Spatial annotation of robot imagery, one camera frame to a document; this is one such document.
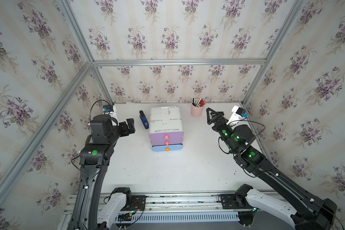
black cable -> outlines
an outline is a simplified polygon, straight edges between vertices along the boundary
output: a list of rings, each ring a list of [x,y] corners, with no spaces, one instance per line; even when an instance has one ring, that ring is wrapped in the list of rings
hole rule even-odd
[[[220,149],[221,149],[221,146],[220,146],[220,139],[222,140],[222,138],[219,136],[219,137],[218,137],[218,145],[219,145],[219,147],[220,147]],[[222,150],[222,149],[221,149],[221,151],[223,151],[225,154],[230,154],[230,151],[229,151],[229,152],[225,152],[225,151]]]
[[[78,155],[77,157],[71,159],[70,162],[72,163],[72,165],[73,165],[76,169],[78,169],[79,172],[81,172],[81,173],[83,174],[84,180],[85,180],[85,182],[86,182],[86,184],[87,184],[87,177],[86,177],[86,175],[85,175],[77,166],[75,166],[75,164],[73,163],[73,160],[77,159],[78,157],[80,157],[80,155]]]
[[[343,228],[343,230],[345,230],[345,228],[344,228],[344,225],[341,223],[341,221],[336,217],[336,215],[334,215],[332,212],[330,212],[328,209],[326,209],[326,208],[324,208],[324,207],[322,207],[321,205],[319,205],[319,204],[317,204],[316,202],[314,202],[316,205],[318,205],[318,206],[320,206],[321,208],[323,208],[324,210],[326,210],[326,211],[328,211],[329,213],[331,213],[331,215],[333,215],[336,219],[337,219],[337,221],[341,224],[341,227]]]
[[[97,103],[97,102],[101,102],[101,101],[104,101],[108,104],[108,106],[111,108],[111,105],[108,101],[106,100],[97,100],[95,103],[93,103],[93,105],[91,106],[91,109],[89,110],[89,122],[91,122],[91,112],[92,112],[92,108],[93,106]]]
[[[250,176],[250,177],[252,177],[252,178],[256,178],[256,177],[259,177],[260,175],[262,175],[263,173],[265,173],[265,172],[269,172],[268,170],[264,170],[264,171],[262,171],[262,173],[261,174],[259,174],[259,175],[257,175],[257,176],[251,176],[251,175],[249,175],[244,169],[243,169],[243,171],[245,172],[245,174],[247,174],[248,176]]]

aluminum frame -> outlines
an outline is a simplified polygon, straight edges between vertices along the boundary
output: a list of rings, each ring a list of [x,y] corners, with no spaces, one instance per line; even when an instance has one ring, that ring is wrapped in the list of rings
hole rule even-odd
[[[283,25],[281,26],[278,32],[278,35],[275,38],[275,41],[272,43],[272,46],[266,55],[267,62],[259,68],[259,71],[254,77],[252,84],[249,86],[249,89],[246,95],[244,96],[243,104],[245,106],[249,103],[249,100],[253,96],[257,86],[261,82],[262,78],[265,76],[266,71],[270,68],[273,61],[275,60],[277,53],[281,49],[281,45],[285,41],[286,37],[289,35],[290,31],[295,26],[298,16],[301,13],[302,8],[304,7],[306,2],[306,0],[296,0],[292,5],[288,13],[288,16],[286,17]]]
[[[0,205],[14,188],[19,177],[22,175],[28,163],[31,161],[33,154],[35,154],[35,152],[40,148],[41,144],[46,139],[55,123],[58,121],[60,115],[63,113],[65,107],[74,96],[74,93],[78,89],[79,85],[82,84],[83,80],[88,75],[91,67],[91,62],[84,64],[81,71],[79,71],[77,76],[68,86],[54,108],[48,113],[47,117],[42,122],[41,127],[36,131],[33,138],[26,144],[22,152],[2,176],[0,180]]]
[[[265,58],[96,60],[95,66],[263,65]]]

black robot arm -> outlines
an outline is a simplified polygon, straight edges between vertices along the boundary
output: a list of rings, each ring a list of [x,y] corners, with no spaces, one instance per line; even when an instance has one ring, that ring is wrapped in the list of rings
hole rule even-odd
[[[207,123],[214,123],[212,129],[220,134],[230,150],[229,154],[234,155],[235,162],[266,182],[296,209],[296,214],[291,215],[295,229],[328,230],[331,228],[337,208],[332,200],[320,199],[274,167],[261,152],[251,145],[256,136],[247,125],[236,125],[232,129],[227,125],[228,120],[222,114],[211,108],[207,108],[206,111]],[[239,203],[244,201],[245,197],[238,200]]]

pen holder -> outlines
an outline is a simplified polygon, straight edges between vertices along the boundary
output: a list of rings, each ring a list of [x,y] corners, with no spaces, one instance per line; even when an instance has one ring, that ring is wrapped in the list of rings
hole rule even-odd
[[[195,107],[194,105],[191,104],[191,115],[193,117],[200,117],[202,115],[204,108],[205,108],[205,106]]]

wallpaper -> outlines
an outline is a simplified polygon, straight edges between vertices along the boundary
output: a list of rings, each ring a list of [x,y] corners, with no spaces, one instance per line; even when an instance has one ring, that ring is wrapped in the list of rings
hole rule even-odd
[[[293,0],[70,0],[95,60],[265,57]]]
[[[67,197],[78,192],[79,172],[70,160],[90,134],[90,107],[102,98],[93,77],[87,76],[2,204],[1,230],[55,229]],[[102,105],[93,107],[92,116],[101,114]]]
[[[242,101],[259,65],[102,67],[115,102]]]
[[[345,225],[345,0],[307,2],[248,110],[275,166]]]
[[[0,1],[0,179],[82,68],[53,1]]]

